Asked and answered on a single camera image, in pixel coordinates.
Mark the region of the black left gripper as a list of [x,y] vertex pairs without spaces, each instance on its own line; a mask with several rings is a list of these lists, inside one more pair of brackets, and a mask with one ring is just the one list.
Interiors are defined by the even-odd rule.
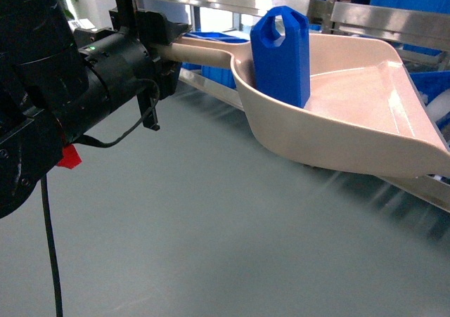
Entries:
[[172,44],[190,25],[145,10],[136,19],[136,34],[125,28],[74,31],[89,88],[72,104],[73,131],[88,131],[132,98],[145,112],[175,93],[181,63],[164,60],[155,46]]

